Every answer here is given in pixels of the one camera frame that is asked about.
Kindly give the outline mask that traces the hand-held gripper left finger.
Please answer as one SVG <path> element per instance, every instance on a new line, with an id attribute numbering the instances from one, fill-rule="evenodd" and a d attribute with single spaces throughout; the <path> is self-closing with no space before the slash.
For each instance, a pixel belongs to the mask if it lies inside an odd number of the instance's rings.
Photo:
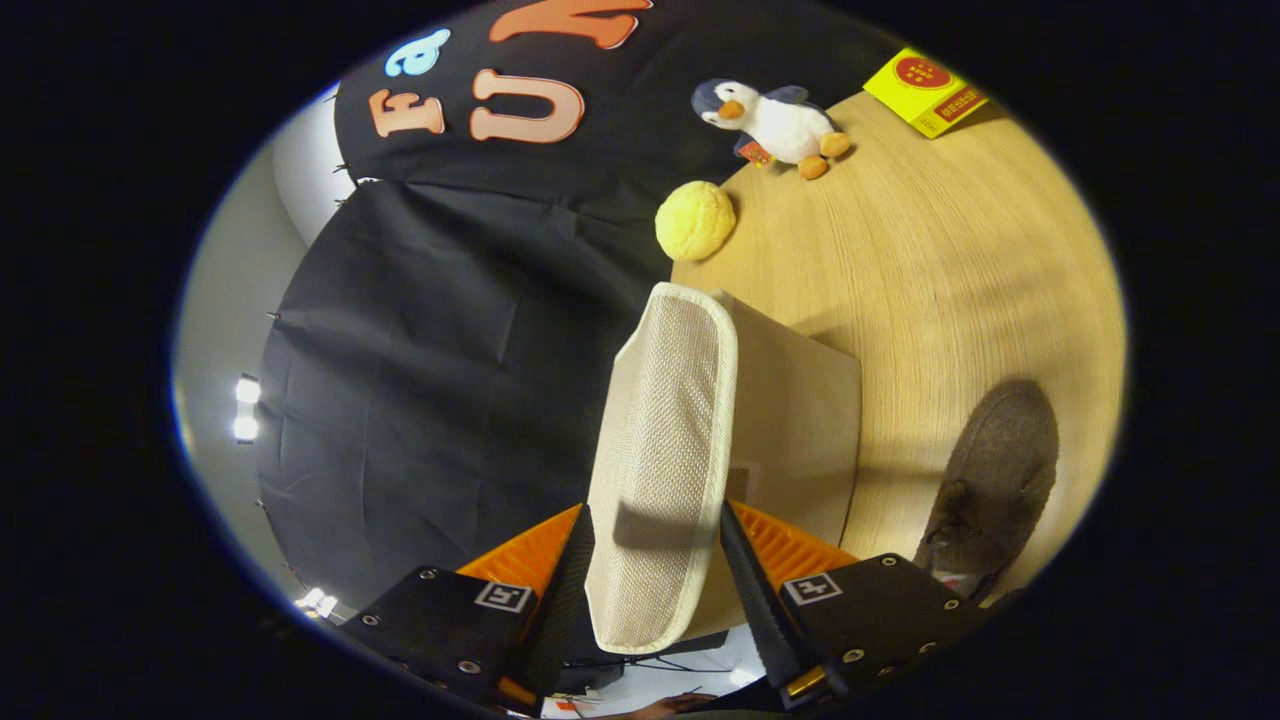
<path id="1" fill-rule="evenodd" d="M 346 635 L 471 705 L 532 715 L 556 691 L 594 539 L 576 503 L 457 570 L 412 569 Z"/>

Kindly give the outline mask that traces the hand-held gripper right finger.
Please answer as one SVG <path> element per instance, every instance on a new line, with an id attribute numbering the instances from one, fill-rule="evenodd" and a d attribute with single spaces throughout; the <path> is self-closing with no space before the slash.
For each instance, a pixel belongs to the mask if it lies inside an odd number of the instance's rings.
<path id="1" fill-rule="evenodd" d="M 879 689 L 982 628 L 991 611 L 896 553 L 856 559 L 728 500 L 719 543 L 783 708 Z"/>

